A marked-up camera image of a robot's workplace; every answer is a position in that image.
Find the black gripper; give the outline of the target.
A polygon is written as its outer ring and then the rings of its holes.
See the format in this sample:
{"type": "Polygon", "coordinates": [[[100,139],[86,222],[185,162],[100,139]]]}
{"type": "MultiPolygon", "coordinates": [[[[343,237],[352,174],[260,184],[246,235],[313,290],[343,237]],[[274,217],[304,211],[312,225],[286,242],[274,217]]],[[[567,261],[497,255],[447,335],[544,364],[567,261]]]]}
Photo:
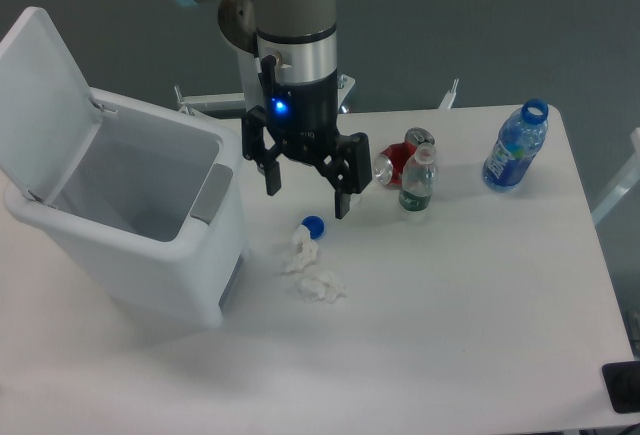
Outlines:
{"type": "Polygon", "coordinates": [[[254,161],[265,179],[266,193],[281,188],[280,154],[314,163],[334,189],[334,215],[343,219],[351,197],[361,194],[372,180],[369,138],[363,132],[340,135],[337,129],[337,73],[303,84],[286,84],[276,75],[277,59],[260,61],[265,110],[254,106],[242,117],[242,151],[254,161]],[[267,129],[275,144],[267,149],[267,129]]]}

